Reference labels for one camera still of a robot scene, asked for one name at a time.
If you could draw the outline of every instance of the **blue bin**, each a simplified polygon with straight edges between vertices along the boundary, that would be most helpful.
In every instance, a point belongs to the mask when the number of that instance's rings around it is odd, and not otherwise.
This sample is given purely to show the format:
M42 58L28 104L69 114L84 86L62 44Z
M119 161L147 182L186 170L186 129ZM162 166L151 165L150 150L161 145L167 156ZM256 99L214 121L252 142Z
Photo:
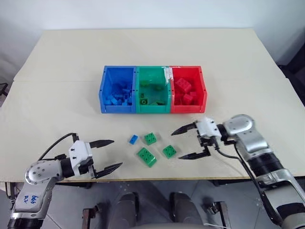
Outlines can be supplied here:
M135 113L135 66L105 66L99 98L102 113Z

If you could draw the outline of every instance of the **gray floor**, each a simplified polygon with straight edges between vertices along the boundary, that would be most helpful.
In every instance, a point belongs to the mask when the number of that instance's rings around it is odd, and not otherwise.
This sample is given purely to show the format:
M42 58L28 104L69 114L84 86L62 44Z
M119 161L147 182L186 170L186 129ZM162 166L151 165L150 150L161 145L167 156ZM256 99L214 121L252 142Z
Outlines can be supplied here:
M97 183L91 189L55 186L52 202L42 229L81 228L83 208L103 204L104 214L92 219L91 229L105 229L112 207L125 193L137 192L140 199L138 224L171 222L168 214L169 195L181 191L196 204L204 222L221 224L218 215L210 216L202 208L208 200L225 201L233 229L279 228L269 220L251 182L215 187L206 180L186 181L133 181ZM0 191L0 228L6 228L10 215L10 202Z

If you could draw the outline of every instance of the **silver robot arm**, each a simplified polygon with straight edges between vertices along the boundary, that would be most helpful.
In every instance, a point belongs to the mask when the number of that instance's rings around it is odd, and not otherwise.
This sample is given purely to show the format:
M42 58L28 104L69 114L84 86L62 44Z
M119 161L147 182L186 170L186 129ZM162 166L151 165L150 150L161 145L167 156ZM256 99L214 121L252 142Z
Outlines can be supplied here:
M283 229L305 227L305 193L256 130L254 120L240 114L218 127L223 140L236 141L238 152L255 174L272 222Z
M208 146L214 146L223 156L238 159L257 187L270 220L283 229L305 228L305 193L256 130L251 117L240 114L219 125L213 119L203 117L180 127L172 135L183 134L194 128L197 129L197 137L204 150L202 153L184 155L180 159L194 160L209 156ZM219 139L225 145L234 145L239 157L222 153L217 143Z
M103 147L112 140L83 142L74 140L69 157L60 155L33 163L25 173L25 182L12 209L8 228L39 229L47 214L55 184L65 178L89 172L91 178L99 178L116 170L122 163L96 172L93 167L91 148Z

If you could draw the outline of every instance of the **green lego brick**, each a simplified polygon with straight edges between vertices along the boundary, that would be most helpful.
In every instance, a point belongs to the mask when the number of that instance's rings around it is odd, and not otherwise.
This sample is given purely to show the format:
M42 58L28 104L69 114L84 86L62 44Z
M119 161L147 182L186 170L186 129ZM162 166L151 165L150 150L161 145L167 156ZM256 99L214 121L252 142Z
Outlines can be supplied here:
M165 105L165 102L162 101L162 100L158 100L158 101L156 101L156 103L157 103L158 105Z
M155 158L154 155L152 155L147 149L142 148L139 152L138 152L138 156L143 160L143 162L145 162L145 164L147 164L147 166L149 168L151 168L156 162L157 159Z
M157 84L153 88L154 88L155 91L162 91L164 89L164 86L160 85L160 84Z
M167 158L171 158L177 152L171 145L169 145L168 147L164 148L163 153L166 155Z
M153 133L145 135L144 138L146 140L147 145L151 145L152 143L155 143L157 141L157 138Z
M148 98L140 98L140 104L141 105L147 105L148 104Z
M141 80L140 81L140 86L141 87L148 87L149 86L149 81L148 80Z

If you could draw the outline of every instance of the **green bin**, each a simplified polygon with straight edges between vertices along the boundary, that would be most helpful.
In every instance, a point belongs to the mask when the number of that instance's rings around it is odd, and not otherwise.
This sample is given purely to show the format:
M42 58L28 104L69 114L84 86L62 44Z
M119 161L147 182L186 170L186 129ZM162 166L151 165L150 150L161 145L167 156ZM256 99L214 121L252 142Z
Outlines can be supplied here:
M170 113L171 84L166 66L138 66L136 72L136 113Z

